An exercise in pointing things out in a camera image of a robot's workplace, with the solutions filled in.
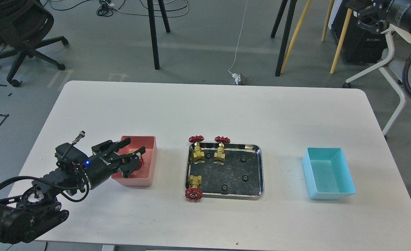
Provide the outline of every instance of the pink bin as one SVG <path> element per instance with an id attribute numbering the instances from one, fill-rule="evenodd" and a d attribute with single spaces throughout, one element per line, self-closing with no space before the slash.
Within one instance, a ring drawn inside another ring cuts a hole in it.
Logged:
<path id="1" fill-rule="evenodd" d="M 128 154 L 144 146 L 146 152 L 142 155 L 143 165 L 139 170 L 132 173 L 129 178 L 123 178 L 120 173 L 114 173 L 111 177 L 123 186 L 149 187 L 153 184 L 154 165 L 156 164 L 156 137 L 122 136 L 120 140 L 127 137 L 131 138 L 131 144 L 123 147 L 117 153 Z"/>

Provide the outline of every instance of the gray floor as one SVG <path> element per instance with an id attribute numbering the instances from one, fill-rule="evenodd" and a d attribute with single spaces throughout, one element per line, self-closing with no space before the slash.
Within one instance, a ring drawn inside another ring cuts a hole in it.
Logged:
<path id="1" fill-rule="evenodd" d="M 53 6 L 67 8 L 78 2 L 81 0 L 64 0 L 54 2 Z M 122 2 L 113 0 L 113 3 L 118 5 Z M 182 0 L 176 0 L 171 6 L 167 5 L 167 9 L 182 7 L 183 4 Z M 234 60 L 245 1 L 191 0 L 189 5 L 190 11 L 186 16 L 169 19 L 171 33 L 165 33 L 162 20 L 156 19 L 161 70 L 154 70 L 147 17 L 120 13 L 107 18 L 96 16 L 99 7 L 96 0 L 68 11 L 54 11 L 47 5 L 55 18 L 49 37 L 64 35 L 70 46 L 58 43 L 40 51 L 64 63 L 66 70 L 58 71 L 53 65 L 36 58 L 26 59 L 16 75 L 16 79 L 23 81 L 22 86 L 0 86 L 0 124 L 8 114 L 0 126 L 0 181 L 20 172 L 67 81 L 233 84 L 227 69 Z M 304 1 L 299 1 L 293 26 L 303 7 Z M 243 73 L 250 79 L 249 85 L 339 88 L 346 78 L 367 67 L 341 62 L 335 74 L 329 73 L 336 42 L 332 33 L 328 33 L 326 42 L 320 41 L 327 3 L 315 2 L 310 7 L 284 74 L 275 77 L 284 21 L 280 24 L 277 38 L 271 39 L 269 35 L 278 8 L 278 1 L 249 1 L 233 68 L 234 72 Z M 136 0 L 128 0 L 122 10 L 146 11 Z M 12 61 L 0 60 L 1 85 L 7 84 L 5 77 Z M 384 127 L 398 104 L 398 96 L 385 78 L 375 71 L 352 84 L 366 92 L 379 125 Z M 111 108 L 120 109 L 121 100 L 133 95 L 138 94 L 124 93 L 123 97 L 111 97 L 105 93 L 105 98 L 111 99 Z M 68 112 L 67 119 L 76 118 L 70 117 Z M 390 130 L 388 145 L 411 196 L 411 101 Z M 9 189 L 2 190 L 0 198 L 8 193 Z M 9 246 L 0 244 L 0 250 Z M 43 248 L 42 242 L 20 243 L 10 251 L 38 251 Z M 47 250 L 99 251 L 101 245 L 50 243 Z"/>

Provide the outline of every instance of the stainless steel tray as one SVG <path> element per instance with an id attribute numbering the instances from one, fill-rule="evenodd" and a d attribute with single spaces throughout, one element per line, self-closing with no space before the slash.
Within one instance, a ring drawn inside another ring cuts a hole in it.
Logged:
<path id="1" fill-rule="evenodd" d="M 200 189 L 203 197 L 257 199 L 264 193 L 261 149 L 252 144 L 224 144 L 224 164 L 213 160 L 219 143 L 200 142 L 205 154 L 204 162 L 194 162 L 191 144 L 188 149 L 185 189 L 189 188 L 190 175 L 202 176 Z"/>

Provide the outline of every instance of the red handwheel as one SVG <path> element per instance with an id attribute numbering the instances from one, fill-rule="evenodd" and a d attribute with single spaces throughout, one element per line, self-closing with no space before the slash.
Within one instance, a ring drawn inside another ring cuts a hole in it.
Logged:
<path id="1" fill-rule="evenodd" d="M 199 188 L 186 189 L 185 197 L 189 200 L 200 200 L 202 198 L 202 191 Z"/>
<path id="2" fill-rule="evenodd" d="M 227 137 L 221 137 L 221 136 L 216 137 L 216 138 L 215 138 L 215 141 L 216 141 L 216 142 L 219 142 L 219 143 L 230 143 L 230 139 L 229 139 L 229 138 L 227 138 Z"/>
<path id="3" fill-rule="evenodd" d="M 204 137 L 202 135 L 196 135 L 196 136 L 191 136 L 188 141 L 190 143 L 196 143 L 196 142 L 201 142 L 204 140 Z"/>

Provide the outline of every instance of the blue bin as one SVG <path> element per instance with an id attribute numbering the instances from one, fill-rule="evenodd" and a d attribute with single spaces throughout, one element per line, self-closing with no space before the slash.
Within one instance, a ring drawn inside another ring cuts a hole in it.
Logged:
<path id="1" fill-rule="evenodd" d="M 356 193 L 341 148 L 307 148 L 303 170 L 313 200 L 339 200 Z"/>

